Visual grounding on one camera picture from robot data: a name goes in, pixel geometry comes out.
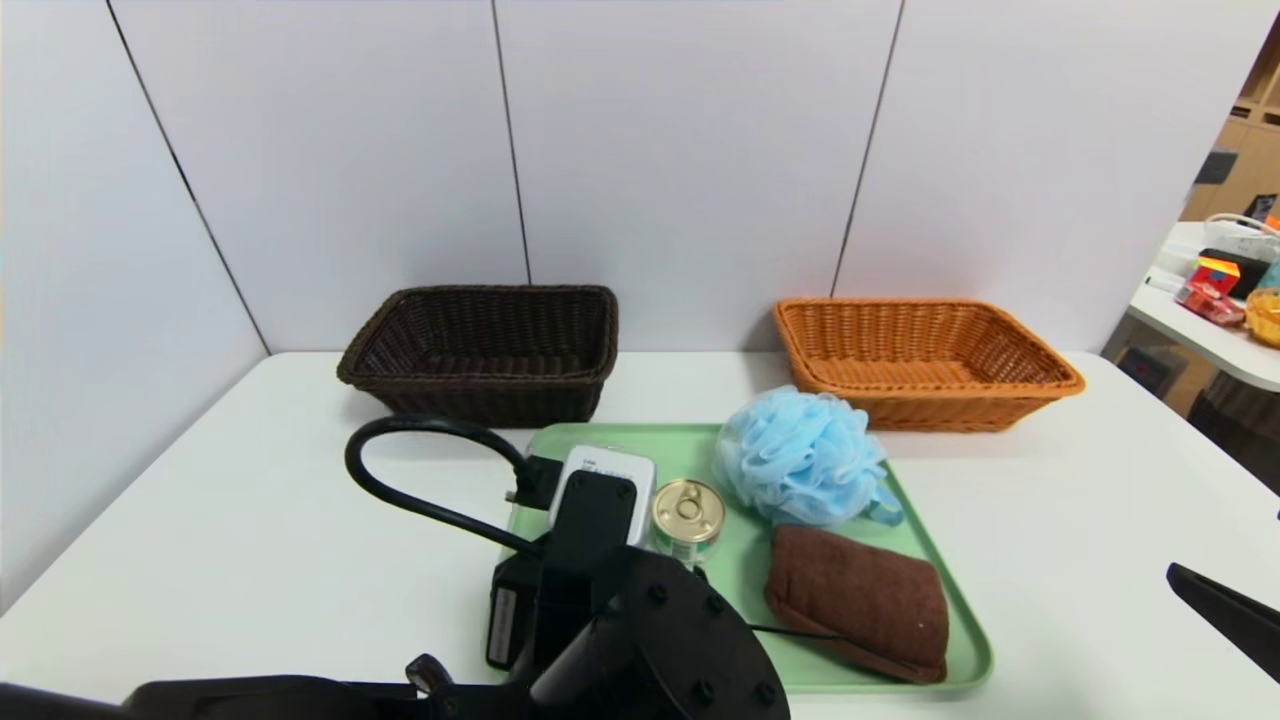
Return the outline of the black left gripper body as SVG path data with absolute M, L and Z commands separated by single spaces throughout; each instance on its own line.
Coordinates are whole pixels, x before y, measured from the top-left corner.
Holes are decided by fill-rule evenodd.
M 493 573 L 485 657 L 508 673 L 540 673 L 593 616 L 593 574 L 513 553 Z

